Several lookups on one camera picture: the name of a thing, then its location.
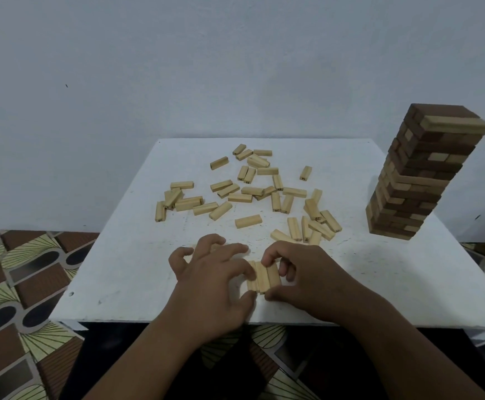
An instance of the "right hand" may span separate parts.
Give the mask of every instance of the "right hand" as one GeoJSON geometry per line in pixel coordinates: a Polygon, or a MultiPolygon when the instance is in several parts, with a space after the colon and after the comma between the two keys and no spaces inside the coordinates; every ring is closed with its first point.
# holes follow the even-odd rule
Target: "right hand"
{"type": "Polygon", "coordinates": [[[275,242],[261,263],[269,267],[281,258],[279,275],[292,286],[275,286],[266,300],[287,302],[317,319],[348,327],[362,316],[370,316],[374,306],[386,302],[377,293],[357,282],[319,246],[275,242]]]}

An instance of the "hand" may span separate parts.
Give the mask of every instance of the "hand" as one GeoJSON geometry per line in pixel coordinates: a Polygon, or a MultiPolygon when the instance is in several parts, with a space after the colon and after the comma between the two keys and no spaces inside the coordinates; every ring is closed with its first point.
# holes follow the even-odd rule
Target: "hand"
{"type": "Polygon", "coordinates": [[[246,260],[232,259],[247,252],[248,247],[238,243],[224,246],[225,242],[217,234],[206,235],[199,239],[196,249],[177,248],[168,259],[178,282],[159,318],[191,350],[240,327],[255,303],[253,291],[235,303],[230,301],[230,279],[244,274],[253,281],[256,275],[246,260]],[[220,246],[211,253],[213,244],[220,246]],[[193,252],[187,263],[183,257],[193,252]]]}
{"type": "Polygon", "coordinates": [[[348,327],[383,299],[337,264],[319,246],[275,242],[263,254],[261,263],[269,267],[281,257],[279,275],[294,286],[275,286],[266,300],[287,302],[311,316],[348,327]]]}

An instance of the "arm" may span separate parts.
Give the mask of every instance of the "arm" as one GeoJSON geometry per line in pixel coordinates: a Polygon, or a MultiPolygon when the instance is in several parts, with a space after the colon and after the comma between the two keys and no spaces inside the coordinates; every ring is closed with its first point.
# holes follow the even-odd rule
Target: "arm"
{"type": "Polygon", "coordinates": [[[276,242],[262,264],[282,258],[266,300],[284,301],[348,329],[365,349],[392,399],[485,399],[485,392],[383,297],[357,282],[318,246],[276,242]]]}
{"type": "Polygon", "coordinates": [[[115,362],[85,396],[85,400],[160,399],[166,394],[179,369],[204,343],[237,329],[250,314],[256,293],[246,292],[237,302],[229,298],[230,279],[255,271],[243,259],[242,244],[221,246],[211,253],[212,244],[223,245],[219,235],[202,237],[196,249],[180,247],[168,262],[177,284],[161,314],[115,362]],[[184,256],[193,254],[190,263],[184,256]]]}

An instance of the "white wall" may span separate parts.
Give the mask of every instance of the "white wall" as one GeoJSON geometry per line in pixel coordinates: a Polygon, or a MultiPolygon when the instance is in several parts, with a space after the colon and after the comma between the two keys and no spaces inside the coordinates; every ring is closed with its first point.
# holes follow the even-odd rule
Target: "white wall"
{"type": "MultiPolygon", "coordinates": [[[[386,150],[411,102],[485,118],[485,0],[0,0],[0,228],[100,230],[159,137],[386,150]]],[[[437,213],[485,241],[485,139],[437,213]]]]}

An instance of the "white table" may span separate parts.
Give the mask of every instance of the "white table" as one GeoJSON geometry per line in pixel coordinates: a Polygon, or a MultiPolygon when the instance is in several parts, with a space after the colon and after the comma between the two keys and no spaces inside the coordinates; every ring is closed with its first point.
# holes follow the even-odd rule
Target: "white table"
{"type": "MultiPolygon", "coordinates": [[[[207,214],[167,212],[154,222],[155,203],[173,181],[193,180],[187,197],[221,200],[213,183],[232,179],[242,164],[231,154],[244,143],[251,149],[272,149],[269,160],[279,167],[286,187],[323,190],[320,209],[329,209],[343,231],[324,248],[346,271],[386,297],[414,325],[485,329],[485,275],[448,232],[430,215],[411,241],[372,235],[365,207],[374,191],[385,155],[368,139],[164,139],[159,140],[133,179],[78,274],[53,310],[51,319],[64,323],[126,321],[155,318],[167,302],[176,278],[167,258],[182,245],[219,233],[228,242],[248,244],[248,259],[260,256],[273,241],[270,232],[288,233],[287,215],[273,213],[271,200],[233,203],[213,222],[207,214]],[[228,165],[214,171],[209,163],[228,156],[228,165]],[[299,180],[305,165],[309,181],[299,180]],[[260,214],[263,223],[237,229],[234,219],[260,214]]],[[[267,187],[272,176],[257,176],[252,186],[267,187]]],[[[300,218],[304,201],[295,198],[290,216],[300,218]]],[[[241,292],[246,283],[241,284],[241,292]]],[[[305,312],[263,296],[249,320],[253,323],[321,324],[305,312]]]]}

